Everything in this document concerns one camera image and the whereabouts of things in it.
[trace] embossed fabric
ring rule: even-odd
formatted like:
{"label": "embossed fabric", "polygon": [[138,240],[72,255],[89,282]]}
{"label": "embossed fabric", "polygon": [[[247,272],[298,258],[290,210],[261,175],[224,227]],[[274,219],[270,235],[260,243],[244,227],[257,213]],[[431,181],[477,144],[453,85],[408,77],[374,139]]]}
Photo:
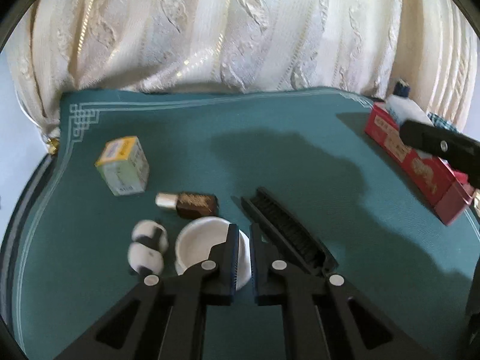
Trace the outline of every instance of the embossed fabric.
{"label": "embossed fabric", "polygon": [[383,98],[398,77],[462,129],[476,47],[451,0],[39,0],[7,51],[21,103],[51,134],[66,91],[330,86]]}

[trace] table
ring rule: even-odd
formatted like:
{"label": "table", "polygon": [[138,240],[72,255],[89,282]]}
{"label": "table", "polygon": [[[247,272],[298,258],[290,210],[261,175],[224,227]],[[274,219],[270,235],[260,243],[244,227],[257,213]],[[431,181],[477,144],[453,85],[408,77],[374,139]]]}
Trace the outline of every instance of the table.
{"label": "table", "polygon": [[[136,283],[135,223],[164,224],[171,247],[187,221],[156,193],[201,191],[248,234],[239,197],[272,191],[332,251],[345,275],[406,333],[453,359],[480,253],[468,212],[445,227],[402,170],[363,133],[371,101],[331,88],[249,95],[68,93],[61,150],[27,219],[15,268],[15,337],[50,360]],[[143,194],[115,197],[94,163],[136,135],[151,167]],[[279,307],[256,307],[251,283],[207,311],[205,360],[284,359]]]}

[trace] white bottle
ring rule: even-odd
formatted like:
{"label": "white bottle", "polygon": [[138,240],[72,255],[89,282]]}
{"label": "white bottle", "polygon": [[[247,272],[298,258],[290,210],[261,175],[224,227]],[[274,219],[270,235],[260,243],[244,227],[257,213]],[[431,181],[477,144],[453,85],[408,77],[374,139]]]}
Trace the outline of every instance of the white bottle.
{"label": "white bottle", "polygon": [[419,105],[412,99],[409,99],[410,88],[403,80],[399,80],[395,85],[394,94],[391,94],[385,100],[385,109],[393,118],[398,127],[406,120],[414,120],[429,126],[433,123]]}

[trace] red box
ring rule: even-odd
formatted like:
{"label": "red box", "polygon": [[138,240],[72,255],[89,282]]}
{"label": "red box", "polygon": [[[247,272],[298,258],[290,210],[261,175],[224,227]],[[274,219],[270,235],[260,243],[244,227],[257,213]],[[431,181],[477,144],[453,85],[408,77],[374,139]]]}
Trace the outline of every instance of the red box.
{"label": "red box", "polygon": [[453,172],[440,158],[422,159],[416,150],[403,144],[398,126],[385,110],[383,103],[375,103],[371,110],[365,132],[402,167],[417,184],[439,216],[449,225],[473,200],[475,189],[461,184],[455,177],[465,180],[465,175]]}

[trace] white ceramic bowl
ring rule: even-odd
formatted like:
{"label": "white ceramic bowl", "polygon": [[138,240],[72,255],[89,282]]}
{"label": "white ceramic bowl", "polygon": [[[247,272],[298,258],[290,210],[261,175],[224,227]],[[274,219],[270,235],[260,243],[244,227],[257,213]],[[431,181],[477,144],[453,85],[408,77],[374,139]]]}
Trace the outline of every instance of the white ceramic bowl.
{"label": "white ceramic bowl", "polygon": [[[230,222],[215,216],[196,219],[186,225],[175,243],[175,270],[181,275],[187,268],[207,260],[214,245],[225,242]],[[250,242],[240,230],[238,243],[237,290],[251,278]]]}

